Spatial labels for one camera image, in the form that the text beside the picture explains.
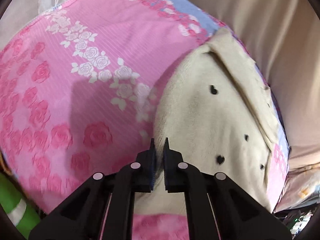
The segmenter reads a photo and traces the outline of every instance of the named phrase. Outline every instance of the white rose print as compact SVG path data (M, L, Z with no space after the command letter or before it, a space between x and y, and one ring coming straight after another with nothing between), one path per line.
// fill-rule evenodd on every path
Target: white rose print
M55 21L57 24L59 24L59 26L61 28L65 28L67 27L68 25L70 25L70 18L67 18L65 16L60 16L59 18L57 19L54 19L53 21Z
M150 91L150 87L142 83L139 83L134 89L134 93L138 98L147 98L150 94Z
M52 34L55 34L59 31L59 24L54 24L54 25L51 25L51 26L48 26L46 28L46 31L49 31L49 32L52 32Z
M69 30L68 30L68 27L66 27L66 28L61 28L60 30L59 30L59 32L60 33L67 33Z
M85 49L87 47L87 44L87 41L79 41L78 43L76 43L75 48L77 50Z
M108 66L110 64L110 60L107 56L98 56L95 58L93 65L97 68L97 69L104 69L106 66Z
M117 95L122 98L128 98L132 95L132 86L130 84L119 85Z
M65 36L67 36L66 40L68 41L73 41L74 39L76 39L78 37L78 33L66 33L64 34Z
M125 80L131 78L132 69L127 66L121 66L119 69L115 71L115 75L120 80Z
M93 65L91 62L87 62L87 63L82 63L79 66L78 69L78 74L80 76L85 76L85 77L89 77L91 76L91 73L93 72Z
M92 33L90 32L83 32L79 35L79 39L81 40L86 40L91 36Z
M98 79L102 82L106 82L112 78L112 74L110 70L103 70L98 73Z
M97 47L88 47L83 54L83 57L89 61L93 61L97 56L99 56L99 50Z

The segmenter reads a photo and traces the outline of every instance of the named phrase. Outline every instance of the rose print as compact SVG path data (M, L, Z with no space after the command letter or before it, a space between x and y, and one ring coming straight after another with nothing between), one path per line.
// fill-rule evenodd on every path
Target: rose print
M21 133L19 130L12 132L10 134L10 150L14 154L19 154L21 148L20 148L20 140L21 140Z
M77 32L77 31L79 31L81 28L82 28L82 25L81 25L81 24L76 24L75 26L71 27L70 30L71 30L72 32Z
M110 70L100 71L98 74L98 79L101 80L102 82L106 82L111 78L112 78L112 74Z
M47 190L61 195L62 180L58 174L54 174L47 179Z
M4 131L0 132L0 146L2 151L7 150L7 137L8 136Z
M132 69L127 66L121 66L119 69L115 70L115 75L120 80L129 79L132 75Z
M32 130L31 128L26 128L23 130L21 135L21 147L28 147L31 150L32 147Z
M97 47L88 47L83 54L83 57L89 61L93 61L99 55Z
M23 73L25 73L30 62L30 60L23 62L17 70L17 75L21 76Z
M14 94L13 96L10 97L10 100L9 100L10 114L13 113L14 111L16 111L19 98L20 98L19 94Z
M24 93L22 103L25 107L30 108L33 103L36 101L36 94L38 92L38 89L36 87L28 88L26 92Z
M150 87L148 85L139 83L135 88L134 88L134 93L137 95L138 98L147 98L150 94Z
M70 128L66 124L56 125L51 130L51 145L54 148L65 147L68 148L72 145L72 136Z
M4 54L8 51L8 49L11 47L11 44L7 44L4 49L0 52L0 60L3 58Z
M90 32L83 32L79 35L79 39L81 40L86 40L88 39L90 36L92 35L92 33Z
M35 72L31 76L31 80L36 83L42 83L50 76L50 68L47 61L36 67Z
M28 50L25 50L18 58L17 63L20 63L28 55Z
M84 131L84 145L96 148L112 143L112 135L103 122L89 124Z
M29 177L29 188L31 191L41 191L41 179L35 176Z
M24 36L24 35L26 35L29 31L30 31L30 27L25 27L24 29L21 30L21 32L20 32L19 34L20 34L20 36Z
M128 98L132 95L132 86L130 84L121 84L118 88L117 95L122 98Z
M0 100L0 113L5 113L8 108L8 96L3 96Z
M93 65L91 62L83 63L79 66L78 74L80 76L90 77L93 71Z
M3 117L2 130L6 134L11 133L11 131L12 131L12 122L13 122L13 117L12 117L11 114L5 115Z
M61 27L61 28L65 28L67 27L68 25L70 25L70 19L65 16L61 16L57 19L54 19L54 21Z
M13 90L16 88L17 82L18 82L17 78L14 78L9 82L9 85L8 85L8 93L9 94L12 93Z
M12 56L16 56L20 53L20 50L22 48L23 40L22 39L16 39L12 45L13 47L13 54Z
M32 164L35 168L36 176L40 179L47 178L50 175L50 161L44 155L34 155Z
M78 177L89 175L90 156L86 152L75 153L71 157L71 169Z
M33 135L34 147L44 152L46 150L45 147L47 139L48 133L45 130L35 131L35 134Z
M7 86L9 85L8 81L4 81L1 85L0 85L0 96L3 96L5 94L5 91L7 89Z
M67 37L68 41L73 41L74 39L76 39L78 37L78 33L70 33Z
M34 103L31 108L29 122L35 128L44 127L49 120L48 102L43 100L40 103Z
M75 48L77 50L85 49L87 47L87 43L87 41L79 41L78 43L76 43Z
M39 54L44 50L44 48L45 48L44 42L38 42L35 45L35 48L33 49L33 51L31 52L30 57L32 59L37 59Z
M59 31L59 24L56 23L54 25L48 26L46 28L46 31L50 31L50 32L52 32L52 34L57 33Z
M97 68L97 69L104 69L106 66L108 66L110 64L110 60L108 59L107 56L99 56L96 57L93 65Z

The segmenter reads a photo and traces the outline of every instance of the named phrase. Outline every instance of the bedding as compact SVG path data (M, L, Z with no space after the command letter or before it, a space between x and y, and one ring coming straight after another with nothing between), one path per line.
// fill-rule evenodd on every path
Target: bedding
M272 212L267 185L279 121L271 104L255 62L229 29L220 28L188 54L165 87L154 124L158 159L168 138L185 162L207 174L225 173ZM185 211L185 203L158 183L136 206L151 213Z
M176 66L221 26L187 0L68 0L12 38L0 54L0 147L45 212L148 147ZM278 133L271 207L287 174Z
M319 164L320 20L309 2L190 1L231 26L270 84L291 146L290 172ZM307 180L297 181L301 183L299 188L308 186ZM295 190L287 188L287 194Z

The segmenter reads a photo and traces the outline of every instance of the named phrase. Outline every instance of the pink rose print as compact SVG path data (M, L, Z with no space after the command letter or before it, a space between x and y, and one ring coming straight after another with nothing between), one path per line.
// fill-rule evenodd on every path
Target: pink rose print
M8 51L8 49L11 47L11 44L7 44L4 49L0 52L0 60L3 58L3 55Z
M8 85L8 93L12 93L14 91L14 89L16 88L17 86L17 82L18 82L18 79L17 78L14 78L12 79L10 82L9 82L9 85Z
M51 145L54 148L65 147L72 145L72 136L70 128L67 124L57 125L51 130Z
M22 132L21 147L28 147L31 150L32 147L32 131L31 128L26 128Z
M11 131L12 131L12 122L13 122L13 117L12 117L11 114L5 115L3 117L2 129L6 134L11 133Z
M36 176L39 179L47 178L50 175L50 161L46 156L35 155L32 158L32 164L35 167Z
M20 147L20 140L21 140L21 133L19 130L12 132L10 134L10 150L14 153L14 154L19 154L21 147Z
M36 87L28 88L24 93L22 103L25 107L30 108L36 101L38 89Z
M50 68L47 61L36 67L35 72L31 76L31 80L36 83L42 83L50 76Z
M1 86L0 86L0 97L2 97L3 95L5 95L5 91L6 91L6 88L7 88L8 84L9 84L8 81L2 82L2 84L1 84Z
M31 55L30 57L32 59L37 59L39 54L44 50L45 48L45 44L44 42L38 42L36 45L35 45L35 48L33 49L33 51L31 52Z
M45 130L42 131L35 131L35 134L33 135L33 141L35 144L35 148L41 151L45 151L46 142L48 139L48 133Z
M7 155L7 164L12 171L17 172L18 167L14 155Z
M23 62L17 70L17 75L21 76L23 73L25 73L30 62L31 62L30 60Z
M1 77L0 77L0 84L2 84L3 82L6 82L8 80L8 76L9 76L9 72L4 73Z
M27 34L30 30L30 27L25 27L24 29L22 29L20 31L20 36L24 36L25 34Z
M62 180L58 174L50 176L47 180L47 190L61 195Z
M7 134L4 131L0 132L0 147L1 150L5 151L7 150Z
M0 113L5 113L8 108L8 96L3 96L0 100Z
M28 50L25 50L18 58L17 62L20 63L28 55Z
M10 97L10 100L9 100L10 114L12 114L14 111L16 111L19 97L20 97L19 94L14 94L13 96Z
M71 157L71 169L76 176L86 177L89 175L90 156L86 152L75 153Z
M31 108L31 115L29 122L33 127L44 127L46 122L50 119L48 111L48 102L43 100L40 103L34 103Z
M29 188L31 191L41 191L41 179L35 176L29 177Z
M12 47L13 47L13 54L12 56L16 56L20 53L20 50L22 48L22 44L23 44L23 40L22 39L16 39L14 41L14 43L12 44Z
M84 131L84 145L96 148L101 145L112 143L112 135L103 122L89 124Z

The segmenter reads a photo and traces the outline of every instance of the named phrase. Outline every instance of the blanket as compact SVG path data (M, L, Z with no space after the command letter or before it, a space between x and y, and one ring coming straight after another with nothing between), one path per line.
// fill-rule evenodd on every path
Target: blanket
M158 159L168 137L170 148L181 152L184 161L208 174L224 172L271 212L267 185L278 121L270 89L254 64L230 30L219 29L169 80L154 135ZM182 196L167 194L163 187L161 174L155 193L139 199L137 209L182 214Z

